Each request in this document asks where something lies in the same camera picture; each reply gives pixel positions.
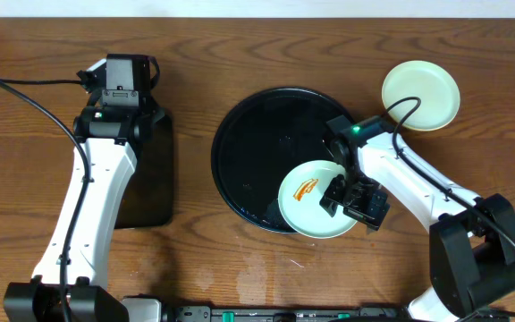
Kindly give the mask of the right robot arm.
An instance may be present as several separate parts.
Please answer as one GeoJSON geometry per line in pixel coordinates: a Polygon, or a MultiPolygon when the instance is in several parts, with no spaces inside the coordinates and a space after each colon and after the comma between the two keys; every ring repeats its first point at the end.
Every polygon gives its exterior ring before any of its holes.
{"type": "Polygon", "coordinates": [[[407,307],[423,321],[467,321],[515,291],[515,212],[500,194],[482,198],[435,170],[380,116],[353,124],[338,116],[324,143],[344,167],[320,199],[378,230],[393,195],[426,228],[431,287],[407,307]]]}

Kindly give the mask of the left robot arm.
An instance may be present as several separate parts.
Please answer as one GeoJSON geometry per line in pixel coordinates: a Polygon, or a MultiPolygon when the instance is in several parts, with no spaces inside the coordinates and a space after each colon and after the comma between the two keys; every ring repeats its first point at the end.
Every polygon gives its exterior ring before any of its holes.
{"type": "Polygon", "coordinates": [[[153,56],[110,54],[78,73],[90,94],[67,135],[72,177],[51,241],[27,283],[10,283],[11,321],[128,321],[107,292],[107,261],[122,196],[143,144],[165,111],[151,91],[160,78],[153,56]]]}

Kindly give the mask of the green plate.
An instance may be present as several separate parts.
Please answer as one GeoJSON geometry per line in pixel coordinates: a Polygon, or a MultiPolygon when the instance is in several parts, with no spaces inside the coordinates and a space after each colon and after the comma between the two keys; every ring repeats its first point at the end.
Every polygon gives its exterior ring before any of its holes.
{"type": "Polygon", "coordinates": [[[343,214],[338,206],[330,216],[320,201],[331,180],[345,169],[326,160],[309,161],[292,169],[278,191],[278,206],[284,221],[297,233],[329,239],[348,232],[357,221],[343,214]]]}
{"type": "Polygon", "coordinates": [[[417,97],[420,106],[403,124],[415,131],[435,131],[448,125],[460,109],[460,90],[441,66],[413,60],[398,64],[385,76],[381,90],[385,108],[417,97]]]}

